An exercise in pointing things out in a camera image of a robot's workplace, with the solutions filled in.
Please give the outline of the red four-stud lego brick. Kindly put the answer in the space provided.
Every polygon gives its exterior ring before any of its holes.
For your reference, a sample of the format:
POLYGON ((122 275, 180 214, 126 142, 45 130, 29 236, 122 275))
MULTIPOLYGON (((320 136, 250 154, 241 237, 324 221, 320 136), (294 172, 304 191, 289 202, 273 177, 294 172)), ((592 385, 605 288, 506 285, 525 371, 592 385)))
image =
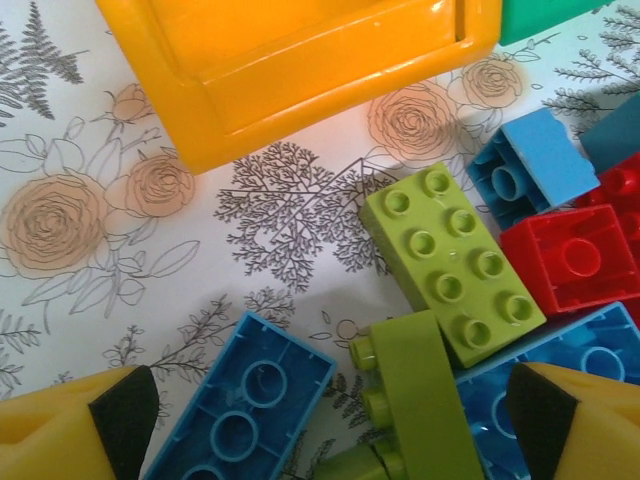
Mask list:
POLYGON ((608 204, 528 217, 500 243, 548 317, 640 297, 640 268, 608 204))

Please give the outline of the blue four-stud lego brick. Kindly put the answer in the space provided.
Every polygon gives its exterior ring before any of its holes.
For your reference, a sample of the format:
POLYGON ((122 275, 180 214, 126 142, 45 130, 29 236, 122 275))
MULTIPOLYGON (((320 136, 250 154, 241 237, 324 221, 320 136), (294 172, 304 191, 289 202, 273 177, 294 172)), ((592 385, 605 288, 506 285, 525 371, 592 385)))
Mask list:
POLYGON ((502 230, 600 185, 594 166, 547 108, 499 127, 467 174, 502 230))

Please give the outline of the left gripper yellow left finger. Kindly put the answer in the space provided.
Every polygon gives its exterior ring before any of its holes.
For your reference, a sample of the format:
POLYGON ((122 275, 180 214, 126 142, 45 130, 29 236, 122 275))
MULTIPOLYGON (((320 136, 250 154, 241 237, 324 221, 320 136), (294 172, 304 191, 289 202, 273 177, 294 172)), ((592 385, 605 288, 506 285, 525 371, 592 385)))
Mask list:
POLYGON ((138 480, 159 412, 147 366, 0 402, 0 480, 138 480))

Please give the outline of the blue eight-stud lego brick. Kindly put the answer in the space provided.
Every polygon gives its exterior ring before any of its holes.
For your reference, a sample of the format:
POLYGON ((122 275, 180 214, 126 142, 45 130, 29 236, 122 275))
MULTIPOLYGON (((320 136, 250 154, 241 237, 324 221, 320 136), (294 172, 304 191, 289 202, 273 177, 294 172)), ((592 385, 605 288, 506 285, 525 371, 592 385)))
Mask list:
POLYGON ((511 368, 542 362, 640 385, 640 330, 621 302, 552 320, 455 374, 486 480, 531 480, 506 407, 511 368))
POLYGON ((144 480, 277 480, 335 369, 246 312, 144 480))

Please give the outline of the green plastic bin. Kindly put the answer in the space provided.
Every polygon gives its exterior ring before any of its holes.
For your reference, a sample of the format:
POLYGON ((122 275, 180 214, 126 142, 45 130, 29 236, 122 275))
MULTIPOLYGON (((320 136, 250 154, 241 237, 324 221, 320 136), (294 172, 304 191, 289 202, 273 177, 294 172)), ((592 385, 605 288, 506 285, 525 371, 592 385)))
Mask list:
POLYGON ((507 46, 613 0, 502 0, 501 34, 498 43, 507 46))

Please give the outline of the yellow plastic bin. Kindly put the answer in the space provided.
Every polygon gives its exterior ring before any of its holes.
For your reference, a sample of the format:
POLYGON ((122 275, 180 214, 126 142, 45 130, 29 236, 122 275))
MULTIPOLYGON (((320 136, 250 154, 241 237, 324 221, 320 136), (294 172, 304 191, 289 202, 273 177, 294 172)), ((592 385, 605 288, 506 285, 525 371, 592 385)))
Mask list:
POLYGON ((201 174, 480 59, 502 0, 95 0, 201 174))

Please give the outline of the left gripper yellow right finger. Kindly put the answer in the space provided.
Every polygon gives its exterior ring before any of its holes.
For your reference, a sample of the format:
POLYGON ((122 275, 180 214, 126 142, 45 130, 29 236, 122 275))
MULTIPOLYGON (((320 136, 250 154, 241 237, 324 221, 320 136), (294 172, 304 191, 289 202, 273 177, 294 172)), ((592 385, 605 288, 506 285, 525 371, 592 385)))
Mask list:
POLYGON ((531 480, 640 480, 640 386, 518 363, 506 404, 531 480))

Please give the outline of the lime green eight-stud lego brick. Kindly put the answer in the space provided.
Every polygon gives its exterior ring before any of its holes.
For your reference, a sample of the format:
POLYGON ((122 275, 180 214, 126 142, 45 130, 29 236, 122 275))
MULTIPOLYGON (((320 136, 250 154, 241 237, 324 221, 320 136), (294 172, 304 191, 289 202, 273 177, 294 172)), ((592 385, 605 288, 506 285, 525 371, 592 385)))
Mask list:
POLYGON ((359 217, 415 311, 472 367, 541 327, 541 311, 446 166, 369 195, 359 217))

